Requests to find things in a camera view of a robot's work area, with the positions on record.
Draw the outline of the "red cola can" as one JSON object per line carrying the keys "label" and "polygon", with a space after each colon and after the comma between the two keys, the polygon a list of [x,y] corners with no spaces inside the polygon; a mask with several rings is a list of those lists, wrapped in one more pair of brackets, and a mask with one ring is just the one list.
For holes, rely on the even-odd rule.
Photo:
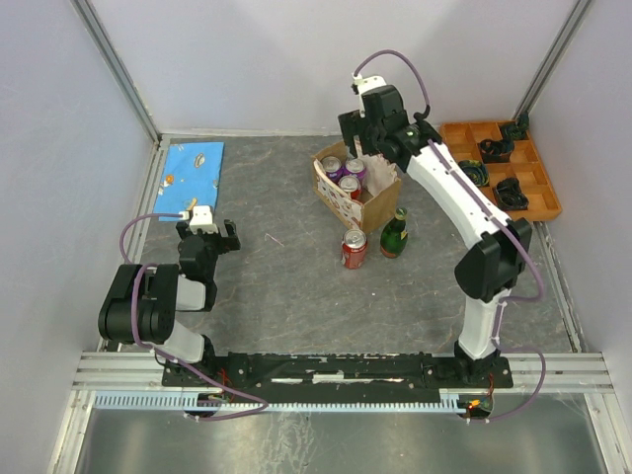
{"label": "red cola can", "polygon": [[343,176],[338,181],[338,186],[353,200],[358,200],[361,196],[362,185],[360,180],[354,175]]}
{"label": "red cola can", "polygon": [[349,270],[359,269],[365,258],[367,238],[359,229],[349,229],[342,240],[342,264]]}

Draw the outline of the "green glass bottle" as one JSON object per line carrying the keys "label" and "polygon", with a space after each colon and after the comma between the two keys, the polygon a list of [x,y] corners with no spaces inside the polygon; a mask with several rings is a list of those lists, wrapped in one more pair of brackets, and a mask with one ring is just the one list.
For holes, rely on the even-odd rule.
{"label": "green glass bottle", "polygon": [[408,242],[407,209],[397,207],[394,217],[384,226],[380,236],[380,250],[387,258],[398,258]]}

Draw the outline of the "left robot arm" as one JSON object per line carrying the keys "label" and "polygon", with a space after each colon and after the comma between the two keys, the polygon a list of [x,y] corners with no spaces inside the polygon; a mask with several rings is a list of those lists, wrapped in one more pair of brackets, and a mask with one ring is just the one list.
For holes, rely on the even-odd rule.
{"label": "left robot arm", "polygon": [[179,222],[177,264],[161,264],[146,273],[139,264],[119,266],[99,313],[101,337],[118,344],[149,345],[164,358],[184,362],[185,375],[195,384],[212,382],[218,373],[212,342],[185,328],[176,314],[212,309],[218,258],[241,249],[235,223],[226,219],[224,227],[226,235],[192,230]]}

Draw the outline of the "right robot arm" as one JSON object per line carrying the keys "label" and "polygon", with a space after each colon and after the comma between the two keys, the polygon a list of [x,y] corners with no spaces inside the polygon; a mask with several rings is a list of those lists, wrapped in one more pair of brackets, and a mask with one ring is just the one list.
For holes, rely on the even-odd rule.
{"label": "right robot arm", "polygon": [[510,219],[483,195],[427,122],[428,114],[408,115],[394,86],[372,76],[355,79],[352,89],[359,107],[339,116],[351,155],[381,156],[419,183],[455,225],[467,248],[454,270],[465,294],[463,328],[453,356],[433,374],[475,386],[497,365],[504,310],[529,262],[530,224]]}

